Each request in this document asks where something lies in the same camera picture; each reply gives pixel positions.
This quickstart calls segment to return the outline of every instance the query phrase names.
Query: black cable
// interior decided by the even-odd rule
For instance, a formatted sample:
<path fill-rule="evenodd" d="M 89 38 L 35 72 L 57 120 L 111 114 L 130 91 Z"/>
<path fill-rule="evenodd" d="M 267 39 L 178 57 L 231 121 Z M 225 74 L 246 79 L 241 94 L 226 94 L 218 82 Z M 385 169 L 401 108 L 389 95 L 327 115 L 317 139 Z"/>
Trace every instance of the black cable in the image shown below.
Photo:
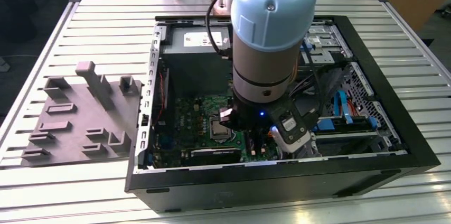
<path fill-rule="evenodd" d="M 307 44 L 306 44 L 305 39 L 303 39 L 303 48 L 305 48 L 306 56 L 307 56 L 307 59 L 309 59 L 309 65 L 310 65 L 310 68 L 311 68 L 311 71 L 313 71 L 313 75 L 315 77 L 315 91 L 317 91 L 317 95 L 318 95 L 318 99 L 319 99 L 318 115 L 322 116 L 325 103 L 323 103 L 322 89 L 321 89 L 321 86 L 319 86 L 319 77 L 318 77 L 317 68 L 315 68 L 315 65 L 313 63 L 311 54 L 310 54 L 310 51 L 307 49 Z"/>
<path fill-rule="evenodd" d="M 290 97 L 294 96 L 294 94 L 297 94 L 302 89 L 305 89 L 305 87 L 307 86 L 306 83 L 309 83 L 307 81 L 310 80 L 310 78 L 313 77 L 313 74 L 310 76 L 307 76 L 299 83 L 298 85 L 294 87 L 294 89 L 290 92 Z"/>
<path fill-rule="evenodd" d="M 207 26 L 207 34 L 209 34 L 211 46 L 215 49 L 215 51 L 218 52 L 218 54 L 223 56 L 223 52 L 219 50 L 218 45 L 215 43 L 215 40 L 213 39 L 211 28 L 210 28 L 210 14 L 211 14 L 211 10 L 213 10 L 213 7 L 215 6 L 217 2 L 218 2 L 218 0 L 211 1 L 211 5 L 209 7 L 207 14 L 206 14 L 206 26 Z"/>
<path fill-rule="evenodd" d="M 311 87 L 314 86 L 314 82 L 307 82 L 306 84 L 303 84 L 301 87 L 298 87 L 298 89 L 295 90 L 294 93 L 290 93 L 290 97 L 293 97 L 295 94 L 298 93 L 303 93 L 306 90 L 309 90 Z"/>

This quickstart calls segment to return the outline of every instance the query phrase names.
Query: white sticker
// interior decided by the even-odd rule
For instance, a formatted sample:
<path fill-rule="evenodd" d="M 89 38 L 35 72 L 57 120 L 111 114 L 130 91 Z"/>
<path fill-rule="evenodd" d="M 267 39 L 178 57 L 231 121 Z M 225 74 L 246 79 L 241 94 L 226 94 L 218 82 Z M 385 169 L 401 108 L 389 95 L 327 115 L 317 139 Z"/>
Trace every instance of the white sticker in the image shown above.
<path fill-rule="evenodd" d="M 213 32 L 213 39 L 218 46 L 222 46 L 223 36 L 221 32 Z M 207 32 L 191 32 L 186 33 L 183 40 L 185 47 L 211 46 Z"/>
<path fill-rule="evenodd" d="M 290 132 L 295 127 L 297 127 L 297 121 L 291 117 L 287 120 L 282 121 L 283 128 L 286 129 L 287 132 Z"/>

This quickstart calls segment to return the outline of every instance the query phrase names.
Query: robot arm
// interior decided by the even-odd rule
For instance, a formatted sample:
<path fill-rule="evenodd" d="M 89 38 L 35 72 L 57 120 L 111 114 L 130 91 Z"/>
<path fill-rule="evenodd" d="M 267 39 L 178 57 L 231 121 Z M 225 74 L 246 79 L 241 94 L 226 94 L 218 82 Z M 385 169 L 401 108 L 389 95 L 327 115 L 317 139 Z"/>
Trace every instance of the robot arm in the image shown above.
<path fill-rule="evenodd" d="M 286 89 L 315 3 L 317 0 L 233 1 L 235 104 L 222 109 L 221 122 L 235 130 L 274 125 L 275 141 L 291 153 L 310 140 L 309 124 Z"/>
<path fill-rule="evenodd" d="M 286 92 L 317 0 L 234 0 L 234 90 L 269 103 Z"/>

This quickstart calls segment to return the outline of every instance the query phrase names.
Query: floor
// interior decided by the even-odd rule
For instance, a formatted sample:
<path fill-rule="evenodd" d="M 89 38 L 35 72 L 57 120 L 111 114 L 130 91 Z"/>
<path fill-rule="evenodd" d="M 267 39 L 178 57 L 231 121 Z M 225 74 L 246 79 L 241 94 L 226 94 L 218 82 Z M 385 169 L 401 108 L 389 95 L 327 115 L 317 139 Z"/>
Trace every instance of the floor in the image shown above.
<path fill-rule="evenodd" d="M 14 44 L 0 37 L 0 56 L 4 57 L 4 60 L 11 65 L 11 70 L 0 73 L 0 124 L 14 104 L 69 0 L 35 1 L 40 8 L 32 15 L 32 20 L 39 30 L 35 39 L 27 43 Z M 430 48 L 449 70 L 451 70 L 451 18 L 443 19 L 441 14 L 434 14 L 419 32 L 419 36 L 423 39 L 435 39 Z"/>

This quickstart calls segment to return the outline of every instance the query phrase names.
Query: light blue robot joint cap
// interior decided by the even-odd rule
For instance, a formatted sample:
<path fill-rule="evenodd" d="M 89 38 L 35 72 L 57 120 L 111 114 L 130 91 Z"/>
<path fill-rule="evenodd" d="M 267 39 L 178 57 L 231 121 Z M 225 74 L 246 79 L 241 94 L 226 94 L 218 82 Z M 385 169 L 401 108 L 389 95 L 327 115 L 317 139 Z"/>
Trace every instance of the light blue robot joint cap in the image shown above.
<path fill-rule="evenodd" d="M 233 24 L 255 50 L 277 52 L 301 42 L 313 23 L 317 0 L 234 0 Z"/>

